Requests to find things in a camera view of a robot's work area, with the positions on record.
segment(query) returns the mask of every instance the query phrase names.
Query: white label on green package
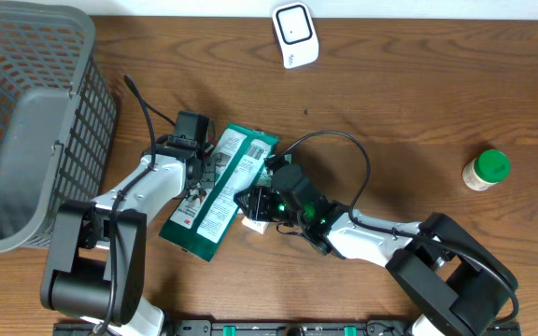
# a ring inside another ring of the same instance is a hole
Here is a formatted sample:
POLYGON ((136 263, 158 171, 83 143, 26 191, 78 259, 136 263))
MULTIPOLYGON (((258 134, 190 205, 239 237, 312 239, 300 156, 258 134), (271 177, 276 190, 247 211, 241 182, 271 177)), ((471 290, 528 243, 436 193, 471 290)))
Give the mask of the white label on green package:
MULTIPOLYGON (((211 154, 216 156, 215 173, 219 176, 217 180, 219 180, 223 172, 225 172, 226 167, 232 161, 235 153, 238 151, 240 146, 242 146, 244 139, 246 139, 244 134, 232 129, 225 130, 221 136, 221 139, 213 150, 213 154, 211 154)), ((211 189, 208 189, 206 191, 206 195, 208 195, 210 192, 211 189)), ((176 211, 174 211, 170 217, 170 220, 183 226, 184 228, 190 229, 194 219, 201 210, 201 207, 203 204, 205 204, 205 201, 206 197, 204 197, 203 200, 201 200, 201 198, 196 198, 192 202, 185 198, 179 204, 176 211)))
POLYGON ((242 157, 234 172, 228 179, 225 187, 217 199, 211 204, 205 219, 196 231, 213 243, 219 241, 221 235, 232 220, 238 205, 234 202, 236 192, 248 188, 262 167, 264 159, 271 150, 271 146, 261 140, 254 140, 246 154, 242 157))

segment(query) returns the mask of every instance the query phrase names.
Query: barcode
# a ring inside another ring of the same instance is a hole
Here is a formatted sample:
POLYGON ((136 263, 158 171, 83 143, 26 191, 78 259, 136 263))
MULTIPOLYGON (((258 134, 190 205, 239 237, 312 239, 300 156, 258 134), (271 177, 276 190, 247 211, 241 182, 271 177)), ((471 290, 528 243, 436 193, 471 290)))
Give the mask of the barcode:
POLYGON ((258 147, 256 145, 250 145, 250 147, 247 150, 247 155, 251 158, 254 158, 254 160, 258 160, 264 150, 261 147, 258 147))

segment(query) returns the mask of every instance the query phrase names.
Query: black square outline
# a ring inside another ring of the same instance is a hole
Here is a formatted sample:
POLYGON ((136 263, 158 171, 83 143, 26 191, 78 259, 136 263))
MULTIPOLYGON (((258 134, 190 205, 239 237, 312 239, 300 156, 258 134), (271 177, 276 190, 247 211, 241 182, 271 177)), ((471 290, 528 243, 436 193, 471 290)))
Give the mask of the black square outline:
POLYGON ((293 45, 293 44, 296 44, 296 43, 299 43, 299 42, 304 42, 304 41, 308 41, 309 39, 311 39, 311 37, 313 37, 313 30, 311 29, 311 26, 310 26, 310 21, 308 20, 308 13, 306 13, 306 9, 304 8, 304 6, 302 5, 294 5, 292 7, 285 7, 285 8, 281 8, 280 10, 277 11, 276 13, 276 19, 277 19, 277 25, 279 26, 279 32, 281 33, 281 39, 282 41, 287 44, 287 45, 293 45), (308 37, 305 37, 305 38, 302 38, 302 39, 299 39, 299 40, 296 40, 296 41, 293 41, 293 42, 287 42, 286 41, 286 37, 284 36, 284 32, 283 30, 281 29, 281 22, 279 21, 279 13, 281 13, 282 11, 285 11, 285 10, 289 10, 289 9, 292 9, 292 8, 296 8, 296 7, 300 7, 303 9, 303 12, 304 12, 304 18, 306 19, 306 25, 308 26, 308 32, 310 32, 310 35, 308 37))

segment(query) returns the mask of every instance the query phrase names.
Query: green connector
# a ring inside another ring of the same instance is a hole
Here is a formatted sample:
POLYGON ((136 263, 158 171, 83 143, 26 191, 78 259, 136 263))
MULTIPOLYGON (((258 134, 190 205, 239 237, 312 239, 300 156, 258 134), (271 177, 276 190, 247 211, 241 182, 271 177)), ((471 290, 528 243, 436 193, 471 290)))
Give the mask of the green connector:
POLYGON ((235 327, 223 327, 223 336, 235 336, 235 327))
POLYGON ((356 327, 344 327, 344 336, 356 336, 356 327))

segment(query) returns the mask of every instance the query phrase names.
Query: table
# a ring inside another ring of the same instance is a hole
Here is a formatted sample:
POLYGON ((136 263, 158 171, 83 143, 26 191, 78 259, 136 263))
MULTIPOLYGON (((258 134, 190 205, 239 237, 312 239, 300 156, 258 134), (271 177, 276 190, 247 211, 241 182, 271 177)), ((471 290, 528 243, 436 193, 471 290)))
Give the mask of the table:
MULTIPOLYGON (((359 208, 391 220, 433 211, 456 219, 516 275, 523 334, 538 335, 538 22, 316 20, 319 59, 286 71, 267 19, 93 20, 95 56, 120 111, 103 190, 133 171, 149 141, 124 73, 169 116, 204 113, 219 133, 239 122, 278 135, 277 150, 316 130, 348 132, 373 165, 359 208), (490 147, 509 155, 513 173, 491 190, 469 190, 462 167, 490 147)), ((153 119, 157 134, 171 132, 153 119)), ((325 194, 351 200, 364 174, 354 145, 323 136, 295 155, 325 194)), ((217 256, 201 261, 155 234, 176 205, 149 228, 145 288, 175 318, 419 315, 384 269, 322 257, 239 219, 217 256)), ((64 319, 39 302, 46 255, 0 255, 0 334, 47 335, 64 319)))

